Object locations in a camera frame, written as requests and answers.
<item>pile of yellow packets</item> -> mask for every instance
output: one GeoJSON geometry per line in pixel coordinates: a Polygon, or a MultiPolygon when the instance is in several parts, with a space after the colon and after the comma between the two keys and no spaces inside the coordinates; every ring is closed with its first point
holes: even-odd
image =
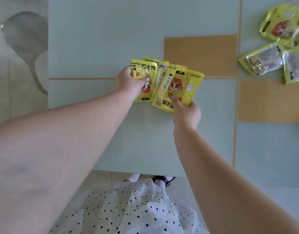
{"type": "Polygon", "coordinates": [[[284,67],[286,84],[298,82],[299,0],[269,10],[260,33],[275,42],[242,56],[241,65],[252,76],[284,67]]]}
{"type": "Polygon", "coordinates": [[[131,61],[131,76],[135,79],[147,78],[135,102],[151,102],[169,113],[174,112],[172,98],[177,97],[186,107],[197,91],[202,73],[188,70],[186,66],[144,57],[143,60],[131,61]]]}

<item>orange rectangle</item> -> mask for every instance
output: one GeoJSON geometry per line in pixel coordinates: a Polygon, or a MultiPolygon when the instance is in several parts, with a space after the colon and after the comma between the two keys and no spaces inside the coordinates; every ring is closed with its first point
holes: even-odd
{"type": "Polygon", "coordinates": [[[299,123],[299,82],[244,79],[239,97],[239,121],[299,123]]]}
{"type": "Polygon", "coordinates": [[[165,38],[163,60],[205,76],[236,76],[237,35],[165,38]]]}

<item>skirt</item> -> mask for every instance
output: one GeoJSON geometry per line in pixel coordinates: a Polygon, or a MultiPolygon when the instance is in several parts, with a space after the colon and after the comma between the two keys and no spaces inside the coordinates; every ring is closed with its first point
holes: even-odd
{"type": "Polygon", "coordinates": [[[175,203],[152,179],[91,189],[65,211],[50,234],[208,233],[196,212],[175,203]]]}

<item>white flower illustration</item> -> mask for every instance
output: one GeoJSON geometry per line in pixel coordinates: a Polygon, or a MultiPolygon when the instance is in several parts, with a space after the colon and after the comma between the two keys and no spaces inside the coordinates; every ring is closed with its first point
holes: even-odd
{"type": "Polygon", "coordinates": [[[194,84],[188,83],[185,91],[191,92],[191,90],[193,90],[193,89],[194,89],[194,84]]]}

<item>person's right arm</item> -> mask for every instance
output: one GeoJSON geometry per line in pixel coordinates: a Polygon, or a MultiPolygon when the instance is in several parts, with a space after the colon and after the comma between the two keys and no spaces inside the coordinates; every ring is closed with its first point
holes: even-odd
{"type": "Polygon", "coordinates": [[[174,141],[205,224],[213,233],[299,233],[299,223],[229,165],[196,131],[194,102],[177,99],[174,141]]]}

